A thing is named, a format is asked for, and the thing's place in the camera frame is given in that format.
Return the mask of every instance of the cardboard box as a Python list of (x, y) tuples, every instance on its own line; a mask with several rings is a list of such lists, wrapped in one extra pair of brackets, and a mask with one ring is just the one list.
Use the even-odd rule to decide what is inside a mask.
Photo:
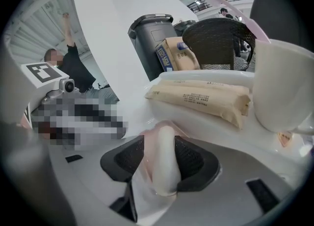
[(164, 39), (156, 46), (156, 53), (165, 72), (200, 69), (195, 54), (182, 37)]

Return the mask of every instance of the black t-shirt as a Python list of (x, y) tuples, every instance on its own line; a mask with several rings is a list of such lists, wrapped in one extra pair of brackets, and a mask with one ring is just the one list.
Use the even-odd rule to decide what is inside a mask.
[(74, 47), (67, 47), (68, 53), (64, 55), (63, 63), (58, 69), (66, 73), (70, 79), (73, 79), (75, 87), (79, 88), (81, 93), (84, 93), (96, 79), (81, 62), (76, 45), (74, 44)]
[(226, 18), (233, 19), (234, 17), (231, 14), (226, 14)]

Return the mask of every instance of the kraft paper bag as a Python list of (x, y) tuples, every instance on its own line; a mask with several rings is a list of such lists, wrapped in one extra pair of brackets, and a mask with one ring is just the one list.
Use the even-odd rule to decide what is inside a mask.
[(219, 116), (242, 129), (241, 110), (250, 102), (247, 95), (234, 91), (185, 86), (154, 85), (145, 95), (167, 103), (189, 107), (204, 113)]
[[(221, 89), (233, 91), (241, 96), (246, 95), (249, 98), (250, 89), (244, 86), (228, 85), (223, 83), (202, 81), (202, 80), (165, 80), (162, 79), (158, 85), (170, 85), (170, 86), (184, 86), (184, 87), (198, 87), (206, 89)], [(241, 111), (242, 115), (247, 116), (249, 105), (245, 105)]]

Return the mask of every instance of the raised arm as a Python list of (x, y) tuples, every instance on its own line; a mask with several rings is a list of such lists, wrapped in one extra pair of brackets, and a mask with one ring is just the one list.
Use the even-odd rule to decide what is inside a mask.
[(70, 17), (68, 13), (63, 14), (63, 24), (65, 33), (65, 42), (68, 46), (74, 47), (73, 37), (71, 35)]

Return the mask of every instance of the pixelated blur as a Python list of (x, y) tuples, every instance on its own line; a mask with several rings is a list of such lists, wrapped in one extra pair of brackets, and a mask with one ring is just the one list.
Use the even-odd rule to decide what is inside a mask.
[(117, 116), (116, 105), (100, 99), (82, 98), (80, 93), (45, 98), (31, 114), (34, 131), (65, 148), (94, 146), (121, 139), (127, 123)]

